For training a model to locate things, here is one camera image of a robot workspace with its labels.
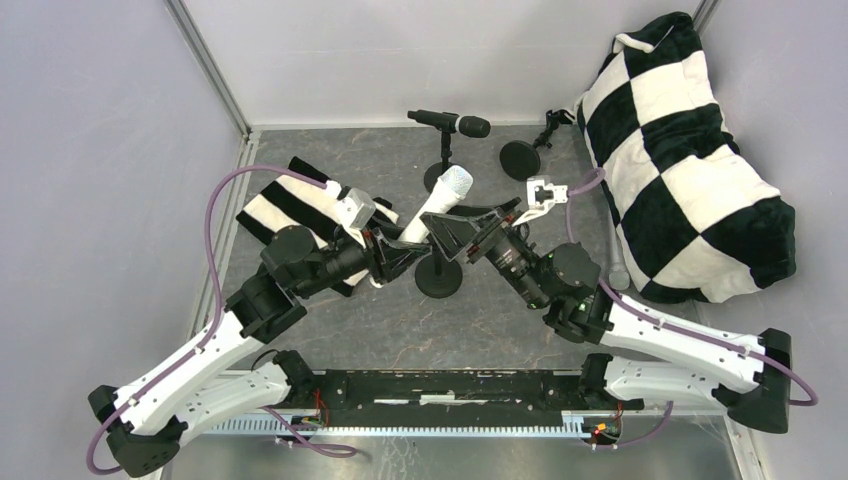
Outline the black mic stand ring holder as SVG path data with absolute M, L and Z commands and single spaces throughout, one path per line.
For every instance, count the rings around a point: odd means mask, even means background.
M 440 253 L 423 257 L 414 271 L 415 285 L 427 297 L 443 299 L 455 294 L 463 281 L 463 270 L 457 261 L 448 261 Z

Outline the white tube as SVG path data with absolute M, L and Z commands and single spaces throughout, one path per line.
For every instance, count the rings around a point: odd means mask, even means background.
M 465 199 L 472 184 L 473 177 L 467 170 L 458 165 L 450 167 L 437 179 L 427 201 L 403 230 L 400 239 L 410 243 L 428 243 L 429 231 L 420 220 L 421 215 L 427 212 L 447 213 Z M 440 252 L 438 248 L 434 249 L 432 245 L 430 246 L 432 247 L 430 254 Z

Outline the black mic stand with clip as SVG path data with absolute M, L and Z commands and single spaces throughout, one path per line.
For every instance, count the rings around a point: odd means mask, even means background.
M 440 132 L 440 160 L 427 168 L 423 177 L 423 185 L 428 193 L 431 193 L 437 179 L 446 172 L 453 163 L 451 162 L 452 134 L 447 131 Z

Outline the black handheld microphone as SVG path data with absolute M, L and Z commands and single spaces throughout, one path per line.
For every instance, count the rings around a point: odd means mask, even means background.
M 419 109 L 408 111 L 407 118 L 441 132 L 459 133 L 469 138 L 486 138 L 491 132 L 490 122 L 477 116 Z

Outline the grey tube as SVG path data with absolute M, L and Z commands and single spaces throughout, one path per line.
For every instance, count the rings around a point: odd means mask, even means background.
M 631 277 L 624 261 L 622 246 L 613 224 L 609 225 L 608 282 L 616 291 L 625 291 L 631 284 Z

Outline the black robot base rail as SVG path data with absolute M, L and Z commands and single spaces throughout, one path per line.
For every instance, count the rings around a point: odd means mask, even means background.
M 565 412 L 639 411 L 556 370 L 326 370 L 296 382 L 278 410 L 322 413 L 332 427 L 553 427 Z

